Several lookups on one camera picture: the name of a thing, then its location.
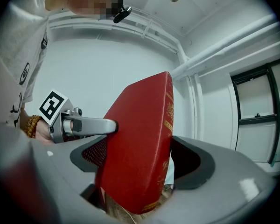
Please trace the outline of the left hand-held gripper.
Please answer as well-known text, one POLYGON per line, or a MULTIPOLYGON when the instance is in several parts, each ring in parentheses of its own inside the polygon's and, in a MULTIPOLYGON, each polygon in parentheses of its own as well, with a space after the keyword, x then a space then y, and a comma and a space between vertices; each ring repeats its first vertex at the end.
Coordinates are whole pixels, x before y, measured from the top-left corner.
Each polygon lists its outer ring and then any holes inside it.
POLYGON ((52 89, 39 107, 41 117, 49 126, 54 143, 62 143, 68 137, 94 136, 116 133, 117 121, 81 117, 82 110, 74 107, 68 97, 52 89))

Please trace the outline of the person's white printed t-shirt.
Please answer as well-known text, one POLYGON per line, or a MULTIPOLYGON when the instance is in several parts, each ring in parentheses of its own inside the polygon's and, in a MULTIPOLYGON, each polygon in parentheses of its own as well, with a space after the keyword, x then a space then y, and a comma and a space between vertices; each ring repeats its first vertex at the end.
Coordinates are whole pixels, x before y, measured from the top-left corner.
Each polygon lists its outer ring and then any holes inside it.
POLYGON ((45 0, 11 0, 0 18, 0 124, 20 127, 47 52, 48 18, 45 0))

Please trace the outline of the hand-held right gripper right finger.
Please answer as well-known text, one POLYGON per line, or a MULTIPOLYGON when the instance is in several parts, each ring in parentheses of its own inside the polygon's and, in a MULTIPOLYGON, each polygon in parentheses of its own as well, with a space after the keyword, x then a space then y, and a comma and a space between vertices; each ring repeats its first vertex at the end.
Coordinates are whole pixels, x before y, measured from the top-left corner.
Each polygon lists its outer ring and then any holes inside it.
POLYGON ((148 224, 243 224, 276 182, 247 156, 173 136, 174 190, 148 224))

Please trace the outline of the red hardcover book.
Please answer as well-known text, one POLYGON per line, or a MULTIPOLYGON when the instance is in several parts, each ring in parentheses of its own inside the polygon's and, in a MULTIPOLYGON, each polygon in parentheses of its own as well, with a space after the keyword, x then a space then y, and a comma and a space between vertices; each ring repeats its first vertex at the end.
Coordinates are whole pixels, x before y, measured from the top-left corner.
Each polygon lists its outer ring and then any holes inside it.
POLYGON ((118 122, 107 135, 107 155, 96 184, 134 214, 152 211, 167 175, 173 134, 172 77, 162 72, 127 86, 106 119, 118 122))

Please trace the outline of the person's left forearm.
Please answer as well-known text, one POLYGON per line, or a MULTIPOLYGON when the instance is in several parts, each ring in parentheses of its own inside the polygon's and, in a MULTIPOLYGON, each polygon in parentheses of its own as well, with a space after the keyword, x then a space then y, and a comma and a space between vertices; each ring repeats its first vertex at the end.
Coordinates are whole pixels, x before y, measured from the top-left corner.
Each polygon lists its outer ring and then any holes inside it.
POLYGON ((44 145, 54 143, 49 134, 48 124, 39 115, 27 115, 24 108, 21 108, 20 128, 29 138, 39 140, 44 145))

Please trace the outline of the thick white horizontal pipe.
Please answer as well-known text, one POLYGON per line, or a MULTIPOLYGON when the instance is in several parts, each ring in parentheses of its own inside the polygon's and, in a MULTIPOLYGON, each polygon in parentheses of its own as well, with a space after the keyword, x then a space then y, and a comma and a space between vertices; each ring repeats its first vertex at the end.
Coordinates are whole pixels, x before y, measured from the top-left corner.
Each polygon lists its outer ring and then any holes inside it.
POLYGON ((231 54, 278 32, 280 32, 280 21, 273 14, 267 15, 190 58, 174 69, 170 73, 171 77, 180 80, 185 76, 211 68, 231 54))

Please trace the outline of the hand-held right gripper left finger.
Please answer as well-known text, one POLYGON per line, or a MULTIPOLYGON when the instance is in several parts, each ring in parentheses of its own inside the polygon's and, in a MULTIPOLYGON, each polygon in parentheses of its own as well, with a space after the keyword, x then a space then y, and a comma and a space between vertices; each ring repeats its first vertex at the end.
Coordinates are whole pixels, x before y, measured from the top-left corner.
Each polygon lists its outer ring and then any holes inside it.
POLYGON ((82 151, 101 141, 106 141, 106 135, 48 146, 31 141, 40 182, 53 205, 50 223, 121 224, 86 200, 95 187, 98 168, 82 157, 82 151))

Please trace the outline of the black-framed window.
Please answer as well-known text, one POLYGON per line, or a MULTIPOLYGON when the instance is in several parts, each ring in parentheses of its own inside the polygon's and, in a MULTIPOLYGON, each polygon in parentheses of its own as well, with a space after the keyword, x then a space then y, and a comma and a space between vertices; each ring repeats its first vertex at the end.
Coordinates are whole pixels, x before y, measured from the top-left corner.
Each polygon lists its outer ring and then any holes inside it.
POLYGON ((280 162, 280 59, 231 78, 238 107, 236 151, 280 162))

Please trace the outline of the white ceiling pipe rack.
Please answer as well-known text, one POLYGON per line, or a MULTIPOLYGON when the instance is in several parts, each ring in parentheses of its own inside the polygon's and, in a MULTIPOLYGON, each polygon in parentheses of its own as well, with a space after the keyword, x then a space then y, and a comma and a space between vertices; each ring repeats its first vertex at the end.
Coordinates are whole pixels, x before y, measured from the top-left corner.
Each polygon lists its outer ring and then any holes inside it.
POLYGON ((133 35, 138 35, 141 38, 147 38, 172 53, 177 54, 181 62, 188 60, 180 41, 167 32, 159 23, 159 19, 155 16, 141 10, 136 9, 136 12, 126 17, 119 23, 114 23, 112 19, 95 20, 75 15, 70 11, 62 10, 49 17, 49 27, 51 29, 60 28, 89 28, 98 30, 118 30, 133 35))

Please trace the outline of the white vertical pipes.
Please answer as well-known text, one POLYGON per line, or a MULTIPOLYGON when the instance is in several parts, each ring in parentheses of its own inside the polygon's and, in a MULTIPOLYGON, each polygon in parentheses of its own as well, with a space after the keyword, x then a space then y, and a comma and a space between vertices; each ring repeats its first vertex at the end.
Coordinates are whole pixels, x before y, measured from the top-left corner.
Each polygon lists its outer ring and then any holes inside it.
POLYGON ((190 137, 203 141, 204 139, 204 101, 199 75, 196 73, 186 77, 189 94, 190 137))

